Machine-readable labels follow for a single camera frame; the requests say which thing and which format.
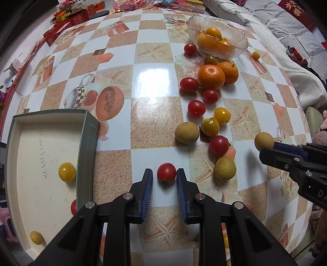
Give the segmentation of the top red cherry tomato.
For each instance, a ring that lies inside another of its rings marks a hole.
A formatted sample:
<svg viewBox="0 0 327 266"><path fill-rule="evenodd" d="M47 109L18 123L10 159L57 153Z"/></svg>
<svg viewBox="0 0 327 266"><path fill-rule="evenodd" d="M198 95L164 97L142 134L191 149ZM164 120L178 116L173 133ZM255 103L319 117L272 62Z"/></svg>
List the top red cherry tomato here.
<svg viewBox="0 0 327 266"><path fill-rule="evenodd" d="M184 53L187 55L194 55L197 52L197 48L193 43L188 43L184 46Z"/></svg>

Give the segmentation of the middle red cherry tomato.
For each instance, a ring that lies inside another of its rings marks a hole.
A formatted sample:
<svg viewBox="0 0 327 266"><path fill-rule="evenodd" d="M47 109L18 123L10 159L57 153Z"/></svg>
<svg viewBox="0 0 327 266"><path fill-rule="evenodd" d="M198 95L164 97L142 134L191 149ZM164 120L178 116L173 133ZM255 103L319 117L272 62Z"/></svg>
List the middle red cherry tomato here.
<svg viewBox="0 0 327 266"><path fill-rule="evenodd" d="M201 117L206 112L205 104L199 100L191 100L187 106L188 113L193 117Z"/></svg>

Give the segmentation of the orange mandarin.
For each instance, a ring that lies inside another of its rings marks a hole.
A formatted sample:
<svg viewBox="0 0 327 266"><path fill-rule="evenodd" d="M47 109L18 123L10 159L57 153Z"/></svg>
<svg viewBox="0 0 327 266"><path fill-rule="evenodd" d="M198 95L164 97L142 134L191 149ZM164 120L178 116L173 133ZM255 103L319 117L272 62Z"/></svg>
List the orange mandarin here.
<svg viewBox="0 0 327 266"><path fill-rule="evenodd" d="M225 74L217 65L204 65L197 73L197 81L204 89L219 90L225 83Z"/></svg>
<svg viewBox="0 0 327 266"><path fill-rule="evenodd" d="M225 84L234 84L239 77L238 68L234 63L220 62L218 66L222 69L225 75Z"/></svg>

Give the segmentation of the red gift box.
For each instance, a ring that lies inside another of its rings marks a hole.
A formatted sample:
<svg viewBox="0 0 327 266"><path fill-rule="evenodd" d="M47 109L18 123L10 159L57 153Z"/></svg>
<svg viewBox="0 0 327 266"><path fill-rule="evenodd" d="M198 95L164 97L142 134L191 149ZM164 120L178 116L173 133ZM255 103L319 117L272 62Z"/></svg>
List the red gift box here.
<svg viewBox="0 0 327 266"><path fill-rule="evenodd" d="M84 22L87 22L91 19L92 16L96 14L96 10L89 8L75 10L60 10L54 14L54 18L51 20L51 24L60 24L62 22L70 22L71 25L75 26Z"/></svg>

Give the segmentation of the small red cherry tomato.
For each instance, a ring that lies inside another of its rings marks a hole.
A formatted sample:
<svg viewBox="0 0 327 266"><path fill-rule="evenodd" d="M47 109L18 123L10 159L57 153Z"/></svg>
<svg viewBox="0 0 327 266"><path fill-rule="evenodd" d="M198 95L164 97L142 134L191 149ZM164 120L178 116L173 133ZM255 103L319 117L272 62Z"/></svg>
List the small red cherry tomato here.
<svg viewBox="0 0 327 266"><path fill-rule="evenodd" d="M74 199L70 205L70 212L73 216L75 216L76 213L78 212L76 199Z"/></svg>

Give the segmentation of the rear orange mandarin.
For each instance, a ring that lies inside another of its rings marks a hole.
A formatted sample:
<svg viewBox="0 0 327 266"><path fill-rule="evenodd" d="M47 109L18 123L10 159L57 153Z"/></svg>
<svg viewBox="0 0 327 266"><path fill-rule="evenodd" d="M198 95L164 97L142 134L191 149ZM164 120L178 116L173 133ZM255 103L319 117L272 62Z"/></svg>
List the rear orange mandarin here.
<svg viewBox="0 0 327 266"><path fill-rule="evenodd" d="M218 66L222 69L225 75L225 84L234 84L239 77L238 68L234 63L220 62Z"/></svg>

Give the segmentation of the brown longan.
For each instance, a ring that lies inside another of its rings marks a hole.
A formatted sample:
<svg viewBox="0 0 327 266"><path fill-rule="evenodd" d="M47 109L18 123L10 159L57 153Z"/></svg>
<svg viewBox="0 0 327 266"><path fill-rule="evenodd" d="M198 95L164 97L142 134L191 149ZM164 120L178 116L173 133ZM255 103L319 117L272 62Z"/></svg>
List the brown longan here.
<svg viewBox="0 0 327 266"><path fill-rule="evenodd" d="M214 172L217 178L229 180L235 176L236 170L234 161L226 156L223 156L217 160Z"/></svg>
<svg viewBox="0 0 327 266"><path fill-rule="evenodd" d="M184 144L194 143L199 138L199 128L190 121L181 123L176 127L175 138Z"/></svg>
<svg viewBox="0 0 327 266"><path fill-rule="evenodd" d="M36 245L41 245L43 243L43 237L39 232L32 231L30 233L31 241Z"/></svg>
<svg viewBox="0 0 327 266"><path fill-rule="evenodd" d="M260 132L254 138L254 145L258 151L263 149L273 149L274 139L267 132Z"/></svg>

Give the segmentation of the green cream cardboard tray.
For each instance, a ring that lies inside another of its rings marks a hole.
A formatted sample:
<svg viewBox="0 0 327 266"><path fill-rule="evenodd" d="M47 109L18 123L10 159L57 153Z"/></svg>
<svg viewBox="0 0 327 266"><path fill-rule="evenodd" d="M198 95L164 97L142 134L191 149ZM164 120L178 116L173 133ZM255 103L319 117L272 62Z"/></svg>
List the green cream cardboard tray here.
<svg viewBox="0 0 327 266"><path fill-rule="evenodd" d="M18 242L36 259L72 218L70 205L93 199L93 173L99 121L85 109L55 109L16 115L6 148L6 196ZM59 166L76 169L72 182L63 182ZM41 245L30 239L43 237Z"/></svg>

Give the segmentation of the red tomato beside mandarin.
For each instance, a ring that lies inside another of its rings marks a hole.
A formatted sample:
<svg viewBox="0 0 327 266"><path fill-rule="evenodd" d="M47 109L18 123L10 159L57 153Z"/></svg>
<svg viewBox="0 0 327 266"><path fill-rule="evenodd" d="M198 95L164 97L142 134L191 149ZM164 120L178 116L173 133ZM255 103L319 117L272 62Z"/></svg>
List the red tomato beside mandarin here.
<svg viewBox="0 0 327 266"><path fill-rule="evenodd" d="M204 91L204 93L203 93L203 99L208 104L214 104L214 103L216 103L218 101L219 94L214 89L208 89L208 90L205 90Z"/></svg>

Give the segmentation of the yellow cherry tomato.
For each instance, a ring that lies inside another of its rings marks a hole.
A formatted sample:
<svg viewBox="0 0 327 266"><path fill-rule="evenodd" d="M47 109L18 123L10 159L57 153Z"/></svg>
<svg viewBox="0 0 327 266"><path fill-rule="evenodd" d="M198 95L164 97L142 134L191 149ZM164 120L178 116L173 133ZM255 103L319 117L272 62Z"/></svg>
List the yellow cherry tomato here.
<svg viewBox="0 0 327 266"><path fill-rule="evenodd" d="M224 107L218 107L214 113L214 118L218 121L220 126L225 126L226 124L229 123L231 119L231 114L230 112L225 109Z"/></svg>
<svg viewBox="0 0 327 266"><path fill-rule="evenodd" d="M219 123L214 117L206 118L201 123L201 130L209 137L218 135L219 129Z"/></svg>
<svg viewBox="0 0 327 266"><path fill-rule="evenodd" d="M59 166L58 175L63 182L72 182L76 178L76 169L72 163L65 162Z"/></svg>

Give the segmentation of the front orange mandarin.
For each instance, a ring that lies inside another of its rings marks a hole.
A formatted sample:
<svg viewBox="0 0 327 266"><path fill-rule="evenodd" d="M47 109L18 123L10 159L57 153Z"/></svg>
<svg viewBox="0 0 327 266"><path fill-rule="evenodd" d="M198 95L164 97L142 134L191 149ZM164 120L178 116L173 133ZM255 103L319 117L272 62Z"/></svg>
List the front orange mandarin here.
<svg viewBox="0 0 327 266"><path fill-rule="evenodd" d="M219 90L225 83L225 74L217 65L204 65L197 73L197 81L204 89Z"/></svg>

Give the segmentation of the lone red cherry tomato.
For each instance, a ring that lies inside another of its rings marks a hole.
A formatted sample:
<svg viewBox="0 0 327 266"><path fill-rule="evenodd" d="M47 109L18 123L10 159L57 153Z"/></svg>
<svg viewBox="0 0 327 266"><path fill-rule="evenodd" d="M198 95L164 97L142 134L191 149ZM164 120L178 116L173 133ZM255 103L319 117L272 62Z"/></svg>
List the lone red cherry tomato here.
<svg viewBox="0 0 327 266"><path fill-rule="evenodd" d="M172 182L176 178L176 168L173 164L163 163L157 169L157 179L164 184Z"/></svg>

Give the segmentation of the white quilted cushion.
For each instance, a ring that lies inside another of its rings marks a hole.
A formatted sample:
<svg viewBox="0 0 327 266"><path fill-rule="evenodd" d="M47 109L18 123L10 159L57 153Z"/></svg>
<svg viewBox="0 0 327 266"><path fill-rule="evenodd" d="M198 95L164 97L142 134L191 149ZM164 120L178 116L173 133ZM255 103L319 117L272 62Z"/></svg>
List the white quilted cushion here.
<svg viewBox="0 0 327 266"><path fill-rule="evenodd" d="M322 109L326 107L326 89L323 83L313 73L293 62L287 55L286 47L259 19L231 1L208 1L206 6L217 17L242 24L255 32L285 70L297 91L303 108L312 106Z"/></svg>

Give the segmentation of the far small yellow tomato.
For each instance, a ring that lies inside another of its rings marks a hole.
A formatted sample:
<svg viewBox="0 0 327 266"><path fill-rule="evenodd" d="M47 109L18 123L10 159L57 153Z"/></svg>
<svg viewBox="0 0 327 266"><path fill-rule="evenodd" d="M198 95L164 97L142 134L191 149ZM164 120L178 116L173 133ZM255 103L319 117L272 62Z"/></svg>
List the far small yellow tomato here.
<svg viewBox="0 0 327 266"><path fill-rule="evenodd" d="M258 52L254 51L252 53L252 57L253 57L253 59L258 60L261 56L260 56L260 54Z"/></svg>

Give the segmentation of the pink fluffy cloth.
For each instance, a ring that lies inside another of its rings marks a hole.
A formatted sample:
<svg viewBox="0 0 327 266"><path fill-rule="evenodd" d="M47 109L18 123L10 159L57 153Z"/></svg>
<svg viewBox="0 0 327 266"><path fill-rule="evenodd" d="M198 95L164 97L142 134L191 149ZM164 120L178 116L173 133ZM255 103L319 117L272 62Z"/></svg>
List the pink fluffy cloth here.
<svg viewBox="0 0 327 266"><path fill-rule="evenodd" d="M318 128L317 133L315 136L312 138L312 142L315 145L320 145L327 147L327 111L323 111L323 118L324 121L320 125L320 128Z"/></svg>

